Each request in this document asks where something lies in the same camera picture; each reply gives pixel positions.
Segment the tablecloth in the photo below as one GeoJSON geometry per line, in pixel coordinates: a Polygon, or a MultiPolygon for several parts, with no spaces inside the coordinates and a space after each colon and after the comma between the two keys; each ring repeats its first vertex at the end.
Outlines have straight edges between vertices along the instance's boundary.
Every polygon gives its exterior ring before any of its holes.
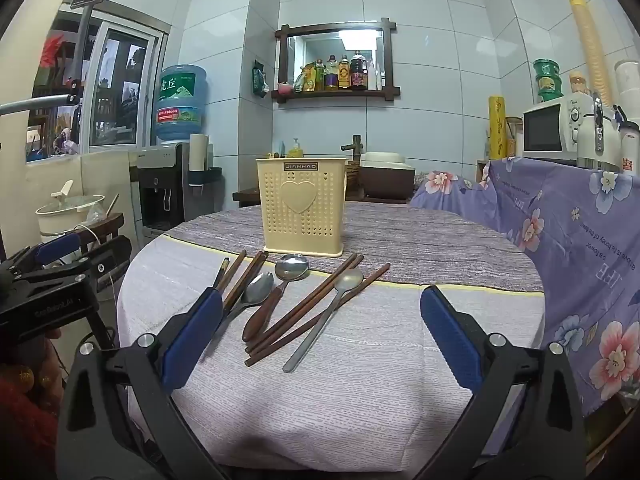
{"type": "Polygon", "coordinates": [[[545,290],[544,344],[564,345],[585,414],[640,380],[640,180],[528,158],[492,160],[479,184],[433,172],[411,206],[502,234],[545,290]]]}
{"type": "MultiPolygon", "coordinates": [[[[162,236],[139,253],[118,298],[122,345],[141,333],[157,333],[170,316],[186,311],[225,251],[247,247],[252,254],[261,248],[260,209],[249,209],[201,217],[170,232],[198,245],[162,236]]],[[[488,332],[502,332],[516,345],[539,344],[539,278],[532,263],[497,234],[450,213],[406,206],[347,204],[344,224],[346,253],[363,249],[365,274],[390,261],[394,272],[386,279],[393,282],[376,282],[338,311],[293,374],[284,374],[282,365],[301,339],[251,368],[244,365],[241,333],[252,313],[245,311],[214,338],[187,385],[174,392],[218,462],[407,475],[420,469],[470,398],[420,318],[425,285],[441,284],[449,301],[488,332]],[[409,255],[406,248],[412,248],[409,255]]],[[[312,258],[315,270],[287,287],[273,319],[321,283],[325,274],[319,270],[331,271],[342,260],[312,258]]],[[[131,408],[142,423],[134,403],[131,408]]]]}

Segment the purple floral fabric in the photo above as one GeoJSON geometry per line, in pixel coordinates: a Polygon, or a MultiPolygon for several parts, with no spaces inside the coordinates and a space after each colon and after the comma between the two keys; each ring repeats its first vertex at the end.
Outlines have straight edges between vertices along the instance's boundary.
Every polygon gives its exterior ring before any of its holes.
{"type": "Polygon", "coordinates": [[[544,344],[558,341],[585,414],[640,383],[640,180],[527,158],[493,160],[472,184],[432,172],[411,206],[501,233],[545,289],[544,344]]]}

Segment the yellow plastic basket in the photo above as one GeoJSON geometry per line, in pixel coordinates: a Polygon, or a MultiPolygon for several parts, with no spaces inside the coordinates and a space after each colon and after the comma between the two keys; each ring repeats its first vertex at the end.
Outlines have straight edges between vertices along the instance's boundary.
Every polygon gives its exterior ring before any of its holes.
{"type": "Polygon", "coordinates": [[[261,158],[264,249],[341,256],[345,158],[261,158]]]}

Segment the wooden mirror frame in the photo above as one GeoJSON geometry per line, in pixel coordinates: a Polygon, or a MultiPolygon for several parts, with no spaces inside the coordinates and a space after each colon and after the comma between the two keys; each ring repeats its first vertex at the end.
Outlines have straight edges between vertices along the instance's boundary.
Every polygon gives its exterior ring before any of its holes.
{"type": "Polygon", "coordinates": [[[326,32],[338,32],[340,30],[381,30],[382,49],[385,63],[385,85],[382,90],[325,90],[321,92],[294,92],[289,95],[281,95],[278,89],[271,91],[271,97],[279,103],[285,103],[289,99],[302,99],[313,97],[383,97],[385,101],[393,101],[400,95],[400,87],[394,86],[394,66],[391,53],[391,31],[396,30],[396,23],[389,18],[382,18],[379,22],[344,22],[323,23],[321,25],[305,25],[304,27],[289,27],[283,25],[276,30],[276,38],[280,40],[280,61],[278,63],[278,84],[287,82],[287,68],[289,66],[289,41],[291,36],[309,36],[311,34],[324,34],[326,32]]]}

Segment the spoon handle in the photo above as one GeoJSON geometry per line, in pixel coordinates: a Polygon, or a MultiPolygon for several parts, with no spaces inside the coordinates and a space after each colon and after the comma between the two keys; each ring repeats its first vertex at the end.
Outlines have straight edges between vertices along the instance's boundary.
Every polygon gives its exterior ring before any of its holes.
{"type": "Polygon", "coordinates": [[[295,352],[293,352],[293,355],[289,358],[289,360],[286,363],[284,363],[284,366],[282,367],[282,371],[284,373],[290,374],[292,373],[293,370],[295,370],[298,367],[298,365],[300,364],[300,361],[302,361],[306,353],[309,352],[311,347],[316,342],[316,339],[320,337],[320,333],[322,332],[322,329],[329,321],[331,314],[333,314],[335,309],[338,308],[338,306],[340,305],[340,298],[342,297],[343,294],[344,294],[343,290],[338,291],[338,293],[335,295],[334,300],[331,302],[331,305],[329,305],[329,308],[322,313],[322,316],[320,317],[316,325],[313,327],[313,330],[309,332],[309,334],[307,334],[307,336],[305,337],[305,340],[302,343],[300,343],[300,346],[296,349],[295,352]]]}
{"type": "Polygon", "coordinates": [[[267,296],[267,299],[264,300],[264,303],[260,308],[252,314],[242,331],[242,341],[251,341],[258,336],[260,332],[262,332],[262,329],[267,324],[268,319],[273,313],[273,309],[276,308],[276,305],[284,294],[284,289],[286,288],[287,283],[288,282],[283,282],[280,286],[274,288],[267,296]]]}

